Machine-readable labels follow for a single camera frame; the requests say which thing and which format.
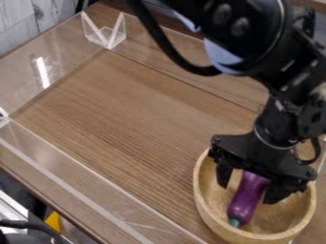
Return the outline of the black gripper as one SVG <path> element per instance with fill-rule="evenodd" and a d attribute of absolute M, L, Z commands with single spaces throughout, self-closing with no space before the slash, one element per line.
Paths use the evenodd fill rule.
<path fill-rule="evenodd" d="M 292 193 L 307 189 L 317 171 L 303 163 L 291 149 L 267 146 L 254 132 L 240 135 L 215 134 L 207 155 L 216 163 L 216 181 L 227 188 L 232 170 L 239 169 L 267 178 L 263 203 L 276 204 Z"/>

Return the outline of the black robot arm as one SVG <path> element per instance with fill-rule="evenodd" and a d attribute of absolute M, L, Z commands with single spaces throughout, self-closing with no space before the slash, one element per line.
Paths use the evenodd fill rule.
<path fill-rule="evenodd" d="M 160 1 L 202 34 L 210 64 L 184 59 L 144 0 L 125 0 L 170 59 L 202 76 L 248 76 L 268 90 L 252 130 L 214 135 L 207 154 L 219 168 L 219 185 L 228 184 L 236 169 L 255 173 L 268 181 L 263 201 L 275 204 L 315 181 L 311 163 L 294 148 L 326 134 L 326 47 L 314 39 L 314 11 L 294 13 L 288 0 Z"/>

